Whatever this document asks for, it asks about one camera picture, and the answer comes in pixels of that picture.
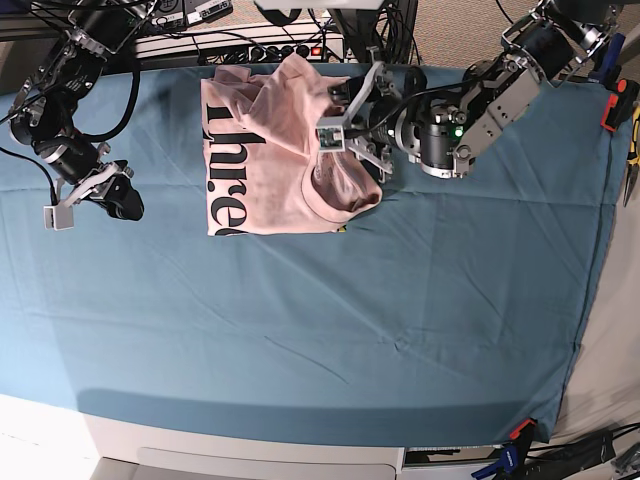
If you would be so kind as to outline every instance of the black electronic device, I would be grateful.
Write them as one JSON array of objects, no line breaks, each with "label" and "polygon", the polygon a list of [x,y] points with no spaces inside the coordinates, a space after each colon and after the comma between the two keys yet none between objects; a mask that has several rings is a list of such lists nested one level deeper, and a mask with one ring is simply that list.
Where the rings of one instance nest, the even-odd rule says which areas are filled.
[{"label": "black electronic device", "polygon": [[187,25],[211,22],[233,12],[231,0],[184,0]]},{"label": "black electronic device", "polygon": [[187,28],[184,0],[158,0],[152,20],[154,25],[166,33],[180,32]]}]

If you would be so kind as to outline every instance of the blue clamp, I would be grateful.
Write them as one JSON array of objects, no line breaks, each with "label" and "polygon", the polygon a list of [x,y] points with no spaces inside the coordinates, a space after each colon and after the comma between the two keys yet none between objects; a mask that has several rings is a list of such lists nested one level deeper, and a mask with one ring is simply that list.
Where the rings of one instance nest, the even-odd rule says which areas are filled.
[{"label": "blue clamp", "polygon": [[621,33],[616,33],[609,42],[607,53],[605,54],[600,69],[596,72],[593,71],[589,74],[589,81],[601,83],[606,85],[609,83],[610,75],[616,70],[616,64],[618,63],[618,57],[622,51],[626,37]]},{"label": "blue clamp", "polygon": [[502,450],[502,454],[497,462],[492,463],[484,467],[482,470],[478,470],[471,474],[476,480],[482,480],[483,478],[490,477],[491,475],[497,475],[501,472],[512,473],[518,467],[518,450],[514,445],[509,445]]}]

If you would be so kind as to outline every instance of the black cable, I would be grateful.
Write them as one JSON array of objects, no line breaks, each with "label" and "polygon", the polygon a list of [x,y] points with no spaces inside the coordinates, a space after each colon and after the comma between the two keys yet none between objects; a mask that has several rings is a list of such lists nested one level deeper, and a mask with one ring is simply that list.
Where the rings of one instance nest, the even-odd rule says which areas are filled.
[{"label": "black cable", "polygon": [[84,137],[90,142],[106,142],[124,130],[129,123],[129,120],[131,120],[133,109],[135,108],[138,100],[138,91],[140,90],[140,63],[138,63],[138,60],[135,58],[133,53],[130,53],[129,58],[131,60],[131,73],[133,74],[133,77],[131,78],[131,91],[129,92],[129,100],[127,101],[127,107],[124,110],[124,114],[122,115],[120,122],[106,133],[100,135],[90,135],[85,133]]},{"label": "black cable", "polygon": [[43,7],[42,5],[40,5],[40,7],[38,8],[37,11],[40,11],[40,10],[42,10],[43,12],[48,13],[49,15],[54,17],[56,20],[68,25],[69,27],[73,27],[73,24],[69,21],[68,18],[60,17],[60,16],[56,15],[55,13],[53,13],[50,9],[48,9],[46,7]]},{"label": "black cable", "polygon": [[129,3],[119,3],[117,5],[75,5],[69,3],[61,3],[61,2],[52,2],[51,0],[37,0],[37,5],[45,5],[47,7],[51,7],[54,10],[80,10],[85,12],[103,12],[103,11],[115,11],[115,10],[125,10],[129,7],[135,7],[138,5],[144,5],[146,3],[151,3],[153,0],[134,0]]},{"label": "black cable", "polygon": [[422,57],[420,56],[420,51],[418,50],[418,43],[416,42],[416,37],[413,32],[409,29],[409,26],[404,21],[404,16],[402,15],[402,11],[399,8],[395,7],[387,7],[395,10],[400,15],[400,25],[404,30],[407,31],[409,35],[411,35],[411,41],[413,42],[413,48],[415,49],[416,56],[418,57],[418,65],[422,65]]},{"label": "black cable", "polygon": [[436,93],[436,92],[442,92],[442,91],[448,91],[448,90],[453,90],[454,88],[463,88],[466,87],[467,85],[470,85],[474,82],[476,82],[477,80],[473,79],[473,80],[466,80],[464,82],[460,82],[460,83],[454,83],[452,85],[444,85],[442,87],[434,87],[434,88],[427,88],[426,90],[422,90],[420,92],[416,92],[413,95],[409,95],[406,98],[403,98],[402,101],[396,105],[394,108],[392,108],[384,117],[382,117],[382,119],[380,119],[378,121],[378,123],[376,123],[375,125],[372,125],[370,127],[367,128],[363,128],[363,129],[349,129],[349,130],[345,130],[344,132],[344,137],[347,139],[351,139],[351,138],[357,138],[361,135],[365,135],[367,133],[371,133],[372,131],[374,131],[376,128],[379,128],[380,126],[384,125],[384,122],[386,122],[387,120],[389,120],[389,118],[391,118],[392,116],[400,113],[402,110],[404,110],[409,103],[411,103],[412,100],[421,97],[423,95],[428,95],[430,93]]},{"label": "black cable", "polygon": [[34,95],[33,97],[29,98],[29,100],[26,100],[21,106],[20,108],[18,108],[16,111],[14,112],[10,112],[7,115],[5,115],[4,117],[2,117],[2,119],[0,120],[0,125],[2,125],[3,123],[7,122],[8,120],[11,120],[13,117],[15,117],[16,115],[19,115],[20,113],[22,113],[22,111],[24,109],[26,109],[27,107],[29,107],[30,105],[33,105],[34,103],[36,103],[38,100],[40,100],[42,97],[44,97],[46,95],[46,90],[42,93],[39,93],[38,95]]},{"label": "black cable", "polygon": [[327,53],[326,52],[326,50],[327,50],[327,32],[322,29],[322,25],[320,25],[320,22],[318,22],[318,20],[316,20],[316,14],[313,11],[313,8],[308,9],[307,12],[309,12],[309,16],[311,17],[311,20],[313,20],[313,23],[316,24],[316,27],[318,27],[318,29],[322,32],[322,55],[320,56],[320,61],[324,62],[325,61],[325,55]]},{"label": "black cable", "polygon": [[47,181],[49,182],[49,196],[51,197],[51,205],[58,204],[58,196],[56,195],[56,189],[53,186],[53,179],[46,168],[44,168],[39,162],[35,161],[33,158],[25,157],[24,155],[20,155],[19,153],[12,152],[11,150],[7,150],[5,148],[0,147],[0,152],[5,155],[9,155],[10,157],[19,158],[21,160],[26,160],[27,162],[33,163],[36,167],[40,169],[44,176],[47,177]]},{"label": "black cable", "polygon": [[[609,430],[610,433],[615,434],[618,432],[618,435],[614,435],[613,439],[617,440],[620,437],[624,437],[625,435],[630,434],[631,432],[640,429],[640,423],[630,423],[628,425],[622,425],[621,427],[616,427],[612,430]],[[575,442],[570,442],[570,443],[562,443],[562,444],[558,444],[558,445],[547,445],[544,447],[535,447],[530,449],[529,451],[531,452],[541,452],[544,450],[556,450],[558,448],[564,448],[564,447],[573,447],[574,445],[576,445],[577,443],[584,441],[585,438],[581,439],[581,440],[577,440]]]},{"label": "black cable", "polygon": [[82,154],[74,141],[68,137],[53,137],[48,140],[43,140],[33,145],[33,151],[36,152],[36,155],[40,155],[47,148],[57,148],[63,145],[77,155]]},{"label": "black cable", "polygon": [[[18,4],[17,0],[11,0],[12,3],[14,3],[15,5]],[[31,15],[33,15],[34,17],[36,17],[38,20],[40,20],[41,22],[43,22],[44,24],[46,24],[49,28],[51,28],[52,30],[55,30],[56,32],[60,33],[60,34],[64,34],[64,28],[60,27],[59,25],[56,25],[55,23],[51,22],[50,20],[46,19],[43,16],[40,16],[38,13],[36,13],[35,10],[30,10],[30,9],[25,9],[25,11],[27,13],[30,13]]]},{"label": "black cable", "polygon": [[507,19],[507,21],[513,25],[513,20],[511,20],[511,17],[509,16],[509,14],[507,13],[507,11],[504,9],[504,7],[502,6],[502,3],[500,3],[500,0],[496,0],[496,5],[498,5],[498,8],[500,9],[500,11],[502,12],[502,14],[504,15],[504,18]]},{"label": "black cable", "polygon": [[252,38],[249,37],[245,37],[244,35],[241,35],[239,33],[235,33],[235,32],[229,32],[226,30],[216,30],[216,31],[208,31],[208,32],[181,32],[181,33],[163,33],[163,36],[169,37],[169,38],[189,38],[189,37],[200,37],[202,35],[213,35],[215,33],[221,33],[223,35],[229,35],[231,37],[235,37],[235,38],[239,38],[240,40],[245,40],[249,43],[251,43],[252,45],[254,45],[255,47],[260,48],[263,52],[267,52],[267,48],[256,42],[255,40],[253,40]]},{"label": "black cable", "polygon": [[620,480],[636,480],[637,478],[640,478],[640,472],[632,473],[631,475],[622,477]]}]

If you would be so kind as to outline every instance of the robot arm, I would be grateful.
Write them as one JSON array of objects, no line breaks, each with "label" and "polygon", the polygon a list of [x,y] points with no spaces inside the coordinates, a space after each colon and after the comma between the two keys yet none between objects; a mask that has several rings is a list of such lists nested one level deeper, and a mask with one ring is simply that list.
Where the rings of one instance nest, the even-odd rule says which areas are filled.
[{"label": "robot arm", "polygon": [[[491,62],[472,65],[459,84],[426,88],[422,71],[412,68],[400,96],[385,69],[374,64],[372,70],[380,73],[371,79],[374,88],[366,99],[371,103],[366,126],[350,123],[344,115],[321,119],[317,126],[321,151],[349,149],[358,154],[353,142],[359,139],[369,152],[375,148],[376,157],[385,164],[388,147],[395,147],[430,175],[466,176],[476,157],[524,114],[543,82],[551,83],[562,71],[570,77],[608,46],[617,28],[617,8],[593,0],[584,5],[589,8],[583,14],[597,17],[597,24],[567,16],[565,11],[576,10],[572,0],[541,0],[503,33],[504,51]],[[570,40],[579,46],[579,54]],[[330,93],[343,104],[353,96],[349,86]],[[353,100],[356,105],[349,104],[347,111],[358,110],[364,103],[361,98]]]},{"label": "robot arm", "polygon": [[[131,186],[133,171],[127,161],[102,161],[110,150],[106,140],[117,135],[133,110],[140,80],[137,63],[132,62],[132,93],[120,125],[104,135],[87,135],[74,126],[72,117],[106,62],[124,51],[146,21],[152,2],[126,7],[104,0],[81,1],[75,8],[68,17],[75,28],[56,43],[35,75],[25,81],[9,111],[13,137],[32,146],[60,175],[58,201],[45,207],[45,226],[56,230],[73,226],[72,206],[82,200],[98,204],[113,218],[139,220],[144,212],[142,199]],[[73,190],[61,199],[64,182]]]}]

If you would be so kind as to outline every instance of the blue fabric sheet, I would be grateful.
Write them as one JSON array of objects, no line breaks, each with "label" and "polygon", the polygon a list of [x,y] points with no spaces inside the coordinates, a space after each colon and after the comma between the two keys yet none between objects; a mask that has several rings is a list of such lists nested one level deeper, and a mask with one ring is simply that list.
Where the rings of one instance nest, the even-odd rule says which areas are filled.
[{"label": "blue fabric sheet", "polygon": [[[214,238],[199,100],[212,72],[142,75],[109,156],[135,170],[140,223],[82,204],[75,229],[45,231],[44,179],[2,157],[0,393],[283,442],[491,444],[529,416],[548,438],[629,144],[630,124],[613,137],[599,125],[607,93],[545,89],[461,181],[398,157],[382,204],[346,233]],[[460,72],[427,74],[435,86]],[[109,130],[129,86],[101,79],[76,125]],[[0,145],[31,154],[6,126]]]}]

